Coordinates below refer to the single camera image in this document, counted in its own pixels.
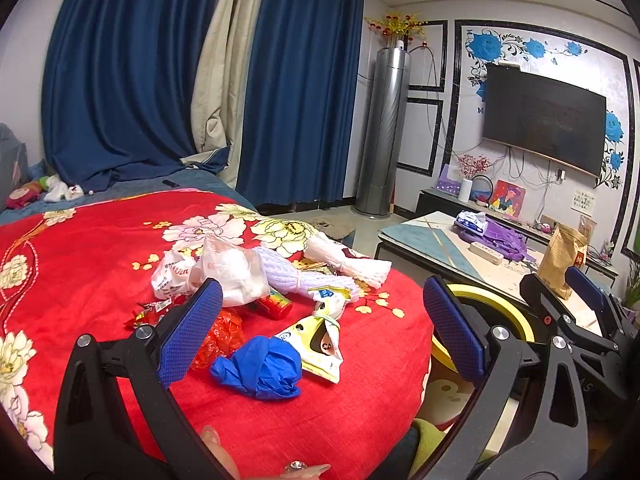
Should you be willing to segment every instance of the beige curtain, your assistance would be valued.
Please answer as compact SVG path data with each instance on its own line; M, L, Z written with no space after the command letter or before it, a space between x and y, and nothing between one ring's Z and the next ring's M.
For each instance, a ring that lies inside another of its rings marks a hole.
M255 23L262 0L219 0L200 54L191 101L191 127L202 162L230 147L220 178L235 187L242 145L244 94Z

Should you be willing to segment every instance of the blue bed sheet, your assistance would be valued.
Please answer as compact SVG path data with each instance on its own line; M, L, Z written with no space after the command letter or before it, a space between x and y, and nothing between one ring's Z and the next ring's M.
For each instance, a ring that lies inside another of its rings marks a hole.
M163 184L163 180L170 180L178 184L178 187L172 188ZM45 211L57 211L59 209L67 209L95 202L104 202L105 200L114 200L116 198L124 198L143 193L152 193L155 191L166 191L168 189L180 189L185 187L194 187L202 191L212 191L221 196L226 196L240 205L254 209L254 206L235 190L231 189L218 177L209 171L204 170L180 170L169 176L159 176L157 178L148 178L145 180L129 180L128 182L117 182L106 191L94 193L93 195L85 195L82 198L67 202L65 200L55 203L44 202L41 195L37 202L29 204L22 209L7 209L0 213L0 225L10 224L27 216L40 214Z

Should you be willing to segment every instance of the yellow ring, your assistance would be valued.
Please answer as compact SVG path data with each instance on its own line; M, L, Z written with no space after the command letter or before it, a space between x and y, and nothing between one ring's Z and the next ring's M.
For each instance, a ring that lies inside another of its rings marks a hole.
M527 319L516 307L514 307L504 298L501 298L497 294L489 292L488 290L484 290L484 288L480 288L478 286L460 285L457 283L449 283L449 285L447 286L453 292L453 295L456 298L478 300L482 303L492 306L495 310L503 314L507 319L509 319L509 321L511 321L515 325L516 329L518 330L520 339L529 342L535 341L533 337L533 330L531 329L531 325L529 324ZM458 373L456 365L453 364L449 352L446 348L444 348L444 345L440 341L438 341L435 335L431 339L431 342L433 343L433 345L431 346L431 355L433 355L439 362L444 364L449 370Z

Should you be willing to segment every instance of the red blanket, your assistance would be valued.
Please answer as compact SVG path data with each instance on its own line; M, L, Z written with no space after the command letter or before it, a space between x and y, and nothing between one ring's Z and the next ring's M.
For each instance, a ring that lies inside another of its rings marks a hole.
M230 202L171 190L0 228L0 400L44 462L51 462L58 392L76 339L128 336L123 323L137 302L154 299L151 274L175 240L196 247L213 230L242 238L236 242L244 247L263 241L290 260L302 256L307 224L265 219ZM392 270L380 290L362 295L340 320L338 384L305 372L302 394L284 402L243 397L207 372L190 370L171 386L197 432L217 429L243 477L277 475L302 460L332 464L326 480L363 479L408 429L424 395L433 329L421 290ZM274 335L311 313L311 300L291 299L281 321L240 308L246 337ZM128 381L120 384L143 445L157 453Z

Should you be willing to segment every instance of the wall-mounted flat screen tv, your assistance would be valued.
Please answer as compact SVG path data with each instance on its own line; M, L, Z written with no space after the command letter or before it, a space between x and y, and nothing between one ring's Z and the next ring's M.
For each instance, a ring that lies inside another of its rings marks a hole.
M606 97L516 67L487 65L482 136L598 177Z

